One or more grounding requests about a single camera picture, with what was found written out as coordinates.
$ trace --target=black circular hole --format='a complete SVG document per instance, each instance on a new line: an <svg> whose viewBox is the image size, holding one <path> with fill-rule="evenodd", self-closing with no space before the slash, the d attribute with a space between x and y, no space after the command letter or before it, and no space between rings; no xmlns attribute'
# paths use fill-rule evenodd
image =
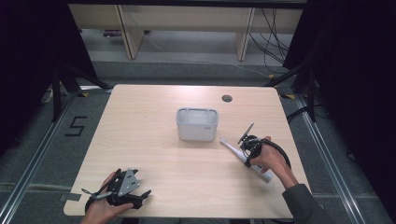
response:
<svg viewBox="0 0 396 224"><path fill-rule="evenodd" d="M233 97L231 95L223 95L221 97L221 99L226 102L226 103L230 103L233 100Z"/></svg>

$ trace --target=human hand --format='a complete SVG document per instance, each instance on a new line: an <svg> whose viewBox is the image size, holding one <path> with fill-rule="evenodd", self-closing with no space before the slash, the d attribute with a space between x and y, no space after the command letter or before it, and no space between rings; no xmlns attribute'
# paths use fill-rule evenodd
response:
<svg viewBox="0 0 396 224"><path fill-rule="evenodd" d="M103 182L102 186L107 183L116 173L111 173L108 178ZM105 188L100 193L105 193L107 188ZM81 220L81 224L106 224L109 220L116 217L118 214L127 211L134 207L133 203L125 203L120 206L110 205L107 199L102 199L99 201L94 201L88 208L85 216Z"/></svg>
<svg viewBox="0 0 396 224"><path fill-rule="evenodd" d="M270 136L266 136L265 139L271 141ZM298 184L296 177L286 164L283 156L270 145L262 144L262 152L258 157L251 159L250 164L260 165L260 167L262 167L262 174L269 169L272 170L280 179L285 189Z"/></svg>

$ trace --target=floor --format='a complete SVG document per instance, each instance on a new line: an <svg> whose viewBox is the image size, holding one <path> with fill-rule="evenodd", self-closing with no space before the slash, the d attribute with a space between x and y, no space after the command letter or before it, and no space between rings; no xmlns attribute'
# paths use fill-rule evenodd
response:
<svg viewBox="0 0 396 224"><path fill-rule="evenodd" d="M170 63L196 64L196 68L199 69L221 65L221 68L243 69L245 72L251 72L267 79L268 73L261 70L263 67L268 66L267 68L270 71L275 68L273 72L276 75L285 71L280 66L284 57L281 52L287 53L286 47L282 47L284 48L282 51L278 46L267 46L264 37L268 38L269 35L252 34L253 38L262 46L267 47L274 53L276 59L264 54L250 38L247 46L247 56L243 62L239 62L236 59L233 34L151 31L146 33L137 57L130 60L121 37L107 38L102 36L102 33L101 30L82 30L81 36L95 68L98 69L98 74L106 72L107 75L110 74L110 77L107 78L111 78L112 75L108 65L115 62L123 63L123 66L140 66L142 67L142 73L148 71L148 78L153 78L149 74L149 69L154 63L163 63L163 67ZM288 46L292 35L279 35L278 38L282 44ZM117 75L118 70L114 69L114 77ZM287 85L289 84L280 84L279 91L285 90L286 87L285 89L282 88ZM85 110L84 113L89 113L87 110L103 109L106 106L107 97L106 94L93 94L89 102L85 102L83 97L76 97L73 102L75 110L69 111L65 119L72 119L78 113L82 113L80 111L83 109ZM296 100L282 98L281 102L285 108L285 114L288 115L304 106L304 97L302 95L297 96ZM100 114L92 113L92 115L95 116L92 119L92 126L94 126L97 125L95 122L100 119ZM319 107L316 110L316 115L318 121L314 124L310 122L307 115L296 117L290 123L290 129L293 130L293 137L301 153L305 172L316 200L332 214L338 223L392 223L360 168L346 156L347 148L342 141L342 137L337 135L326 109ZM47 131L57 128L48 123L48 117L50 116L51 105L43 105L37 111L36 119L32 120L29 127L26 128L27 131L21 137L28 140L22 141L21 145L17 146L27 150L23 153L18 150L10 150L7 155L1 158L0 202L6 202L9 199L10 192L15 186L18 186L19 181L21 182L20 177L24 173L30 172L25 168L36 156L37 148L42 147L42 140L48 137L46 136ZM67 127L62 127L58 131L58 135L69 132ZM87 134L92 135L94 133L94 128L88 130L90 133ZM69 141L67 144L70 145L68 145L67 150L46 152L44 159L39 163L39 171L31 174L32 184L29 184L26 191L21 192L25 195L19 202L19 208L10 212L11 216L15 216L10 223L46 223L49 220L50 222L61 223L59 219L64 218L59 215L63 212L64 198L62 196L67 195L70 190L69 183L74 181L72 175L62 175L62 171L67 170L70 173L78 171L78 166L69 167L67 161L81 162L85 151L79 149L81 146L88 146L90 138L78 141L76 143L78 147ZM49 140L49 144L53 147L64 147L62 141ZM55 205L53 208L45 207L40 209L41 212L34 212L35 210L30 209L31 204L37 202L40 202L39 204ZM69 223L78 222L79 217L68 217L67 221ZM251 221L257 224L264 223L263 220ZM113 223L120 223L120 221L114 220Z"/></svg>

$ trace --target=gray sleeve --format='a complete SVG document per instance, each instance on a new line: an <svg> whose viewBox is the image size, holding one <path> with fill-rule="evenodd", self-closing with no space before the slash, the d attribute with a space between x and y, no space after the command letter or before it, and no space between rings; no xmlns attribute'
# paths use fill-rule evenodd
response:
<svg viewBox="0 0 396 224"><path fill-rule="evenodd" d="M294 221L298 224L334 223L329 214L315 201L306 185L296 185L287 189L282 195Z"/></svg>

